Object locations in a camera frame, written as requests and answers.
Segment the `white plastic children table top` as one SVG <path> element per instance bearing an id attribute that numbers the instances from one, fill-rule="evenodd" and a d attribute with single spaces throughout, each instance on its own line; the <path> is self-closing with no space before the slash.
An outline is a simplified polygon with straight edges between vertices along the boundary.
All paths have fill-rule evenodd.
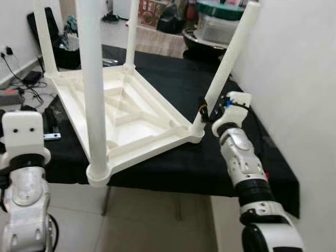
<path id="1" fill-rule="evenodd" d="M 204 132 L 164 98 L 137 70 L 127 66 L 102 70 L 105 140 L 91 145 L 96 131 L 87 125 L 82 70 L 48 72 L 46 82 L 57 89 L 70 124 L 89 165 L 87 182 L 107 185 L 112 175 L 185 143 L 199 143 Z"/>

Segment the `grey box with red label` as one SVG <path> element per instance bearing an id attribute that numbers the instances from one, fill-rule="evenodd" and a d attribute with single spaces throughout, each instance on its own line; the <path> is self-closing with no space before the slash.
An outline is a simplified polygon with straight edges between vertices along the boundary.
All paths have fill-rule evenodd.
<path id="1" fill-rule="evenodd" d="M 0 107 L 23 104 L 24 101 L 22 92 L 17 89 L 0 90 Z"/>

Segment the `black power brick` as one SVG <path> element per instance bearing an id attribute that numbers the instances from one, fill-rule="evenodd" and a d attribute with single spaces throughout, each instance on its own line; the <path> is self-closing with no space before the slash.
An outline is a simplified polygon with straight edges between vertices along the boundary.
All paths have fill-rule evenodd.
<path id="1" fill-rule="evenodd" d="M 43 72 L 32 70 L 23 78 L 23 84 L 26 86 L 35 86 L 43 78 Z"/>

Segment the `black round bowl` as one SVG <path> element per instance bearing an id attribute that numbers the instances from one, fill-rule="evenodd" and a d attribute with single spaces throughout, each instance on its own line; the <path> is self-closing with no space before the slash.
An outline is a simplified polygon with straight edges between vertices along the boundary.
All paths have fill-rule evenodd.
<path id="1" fill-rule="evenodd" d="M 212 43 L 196 38 L 195 28 L 187 27 L 182 30 L 183 41 L 186 49 L 183 51 L 183 58 L 198 58 L 198 57 L 217 57 L 221 59 L 227 51 L 226 45 Z"/>

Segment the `beige cloth covered bench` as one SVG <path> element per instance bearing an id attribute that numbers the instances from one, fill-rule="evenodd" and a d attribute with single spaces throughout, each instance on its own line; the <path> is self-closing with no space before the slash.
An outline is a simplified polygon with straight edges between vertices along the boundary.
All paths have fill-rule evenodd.
<path id="1" fill-rule="evenodd" d="M 139 26 L 136 29 L 134 50 L 164 57 L 183 58 L 187 46 L 182 35 L 167 34 L 156 29 Z"/>

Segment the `clear plastic storage box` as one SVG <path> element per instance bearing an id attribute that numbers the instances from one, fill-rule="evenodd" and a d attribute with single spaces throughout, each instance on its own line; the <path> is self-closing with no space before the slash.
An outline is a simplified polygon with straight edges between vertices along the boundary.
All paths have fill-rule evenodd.
<path id="1" fill-rule="evenodd" d="M 227 20 L 211 15 L 200 15 L 194 34 L 197 39 L 215 44 L 229 44 L 240 20 Z"/>

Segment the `black bag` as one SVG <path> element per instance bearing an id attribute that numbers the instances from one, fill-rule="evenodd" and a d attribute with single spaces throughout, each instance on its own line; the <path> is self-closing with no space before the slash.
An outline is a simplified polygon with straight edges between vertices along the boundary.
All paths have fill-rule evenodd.
<path id="1" fill-rule="evenodd" d="M 160 15 L 156 30 L 167 34 L 178 34 L 182 31 L 184 19 L 180 17 L 177 5 L 169 5 Z"/>

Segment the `teal cloth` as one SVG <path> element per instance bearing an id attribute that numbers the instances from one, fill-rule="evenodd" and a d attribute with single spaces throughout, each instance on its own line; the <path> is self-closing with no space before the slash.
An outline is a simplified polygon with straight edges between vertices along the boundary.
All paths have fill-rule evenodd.
<path id="1" fill-rule="evenodd" d="M 65 33 L 78 33 L 77 19 L 74 15 L 67 15 L 66 21 L 64 24 Z"/>

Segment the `green item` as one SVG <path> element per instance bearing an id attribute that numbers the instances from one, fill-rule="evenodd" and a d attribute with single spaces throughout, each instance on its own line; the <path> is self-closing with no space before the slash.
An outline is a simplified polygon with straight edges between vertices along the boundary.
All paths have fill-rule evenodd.
<path id="1" fill-rule="evenodd" d="M 233 21 L 240 20 L 245 11 L 244 7 L 211 2 L 211 0 L 197 0 L 195 7 L 199 14 Z"/>

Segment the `storage box with orange lid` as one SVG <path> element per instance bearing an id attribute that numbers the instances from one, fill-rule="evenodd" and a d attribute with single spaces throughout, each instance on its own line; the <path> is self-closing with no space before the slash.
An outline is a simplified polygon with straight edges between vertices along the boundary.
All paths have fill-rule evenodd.
<path id="1" fill-rule="evenodd" d="M 139 0 L 137 24 L 149 29 L 156 29 L 166 5 L 167 2 L 164 0 Z"/>

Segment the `black mop head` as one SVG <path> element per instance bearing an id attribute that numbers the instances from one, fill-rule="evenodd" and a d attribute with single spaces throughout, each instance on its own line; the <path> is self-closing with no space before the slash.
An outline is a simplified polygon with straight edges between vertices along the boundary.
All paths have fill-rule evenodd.
<path id="1" fill-rule="evenodd" d="M 101 21 L 103 21 L 104 23 L 116 24 L 120 21 L 120 17 L 118 17 L 117 15 L 113 13 L 108 13 L 103 16 Z"/>

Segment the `grey metal table frame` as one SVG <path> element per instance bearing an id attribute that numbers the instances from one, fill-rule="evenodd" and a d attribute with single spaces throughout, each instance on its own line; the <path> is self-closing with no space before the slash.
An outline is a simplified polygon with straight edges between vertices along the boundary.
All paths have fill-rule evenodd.
<path id="1" fill-rule="evenodd" d="M 176 221 L 183 220 L 182 195 L 137 188 L 108 186 L 102 200 L 101 216 L 107 216 L 116 209 L 131 209 L 132 216 L 166 215 Z"/>

